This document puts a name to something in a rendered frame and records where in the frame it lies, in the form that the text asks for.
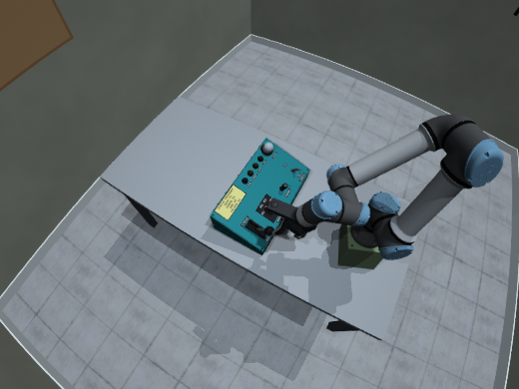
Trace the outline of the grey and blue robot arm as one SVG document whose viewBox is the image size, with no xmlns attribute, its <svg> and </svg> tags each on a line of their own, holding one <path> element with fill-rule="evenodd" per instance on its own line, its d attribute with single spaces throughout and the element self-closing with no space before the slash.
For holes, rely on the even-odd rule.
<svg viewBox="0 0 519 389">
<path fill-rule="evenodd" d="M 378 247 L 387 260 L 403 258 L 413 252 L 417 233 L 463 189 L 485 186 L 503 167 L 504 156 L 497 144 L 473 120 L 466 119 L 470 118 L 443 115 L 427 120 L 416 131 L 347 167 L 330 167 L 326 173 L 330 191 L 317 194 L 299 208 L 273 197 L 266 209 L 292 222 L 296 211 L 298 222 L 305 227 L 323 221 L 350 225 L 351 236 L 359 245 Z M 400 202 L 391 194 L 377 193 L 369 204 L 358 201 L 354 188 L 440 149 L 446 153 L 441 170 L 401 215 Z"/>
</svg>

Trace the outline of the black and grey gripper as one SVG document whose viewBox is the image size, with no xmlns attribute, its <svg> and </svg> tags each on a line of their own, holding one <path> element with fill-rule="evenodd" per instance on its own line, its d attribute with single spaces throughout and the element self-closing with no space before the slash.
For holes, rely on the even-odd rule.
<svg viewBox="0 0 519 389">
<path fill-rule="evenodd" d="M 289 236 L 287 235 L 287 233 L 289 232 L 288 229 L 290 228 L 290 231 L 292 233 L 294 233 L 294 237 L 296 237 L 297 239 L 300 239 L 300 238 L 305 237 L 308 232 L 315 230 L 317 227 L 317 225 L 315 225 L 313 227 L 302 228 L 303 226 L 298 222 L 298 220 L 296 218 L 296 211 L 294 213 L 295 223 L 290 220 L 287 220 L 283 217 L 281 217 L 280 219 L 283 220 L 283 222 L 277 229 L 275 229 L 272 232 L 272 236 L 279 235 L 285 239 L 289 239 Z M 295 230 L 295 232 L 297 234 L 293 230 Z"/>
</svg>

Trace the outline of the dark teal control console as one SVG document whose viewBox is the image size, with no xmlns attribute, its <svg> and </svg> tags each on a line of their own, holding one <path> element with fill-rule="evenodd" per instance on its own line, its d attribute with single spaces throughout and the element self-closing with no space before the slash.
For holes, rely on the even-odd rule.
<svg viewBox="0 0 519 389">
<path fill-rule="evenodd" d="M 309 171 L 265 138 L 210 214 L 214 229 L 263 255 L 282 223 L 267 205 L 273 197 L 292 204 Z"/>
</svg>

